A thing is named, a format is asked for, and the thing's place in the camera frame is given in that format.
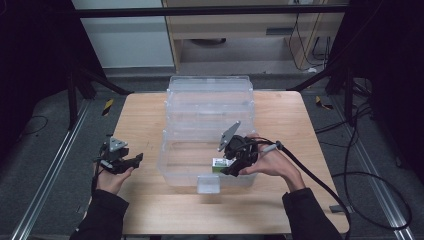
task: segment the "person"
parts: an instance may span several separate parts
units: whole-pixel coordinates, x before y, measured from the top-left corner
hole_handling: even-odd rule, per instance
[[[259,145],[259,156],[255,164],[240,170],[240,175],[263,173],[285,180],[289,193],[282,197],[290,222],[294,240],[325,239],[339,240],[342,236],[325,216],[312,190],[306,187],[300,171],[280,151],[274,149],[263,153],[266,146]],[[128,203],[116,196],[132,172],[113,175],[103,171],[99,175],[97,189],[85,219],[74,231],[70,240],[80,239],[121,239],[123,216]]]

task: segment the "clear plastic box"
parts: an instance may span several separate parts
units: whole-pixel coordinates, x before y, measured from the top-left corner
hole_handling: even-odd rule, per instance
[[[210,180],[221,186],[252,185],[255,175],[212,173],[212,159],[224,155],[217,150],[223,132],[237,121],[241,121],[237,135],[255,132],[249,77],[171,77],[165,108],[166,128],[157,167],[168,185],[198,186]]]

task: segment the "wooden table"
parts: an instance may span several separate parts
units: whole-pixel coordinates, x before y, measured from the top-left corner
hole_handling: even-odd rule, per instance
[[[290,233],[281,201],[288,188],[279,177],[258,174],[253,186],[223,188],[218,195],[199,195],[196,187],[171,187],[156,169],[165,128],[166,93],[127,97],[114,136],[128,142],[130,154],[143,152],[139,169],[119,195],[130,202],[124,234],[276,234]],[[311,121],[298,92],[254,91],[255,128],[270,140],[280,140],[312,172],[335,191]],[[340,232],[348,224],[333,214],[337,202],[303,174],[321,207]]]

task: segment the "black jacket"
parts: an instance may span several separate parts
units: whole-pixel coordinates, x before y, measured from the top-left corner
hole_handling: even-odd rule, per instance
[[[342,239],[328,220],[310,188],[283,196],[283,204],[289,218],[293,239]],[[119,240],[128,203],[111,193],[96,190],[87,215],[71,235],[70,240]]]

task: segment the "white wall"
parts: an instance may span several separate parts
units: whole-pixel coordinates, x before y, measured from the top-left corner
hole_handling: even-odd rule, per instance
[[[73,0],[76,9],[162,7],[160,0]],[[81,19],[103,68],[173,67],[164,17]]]

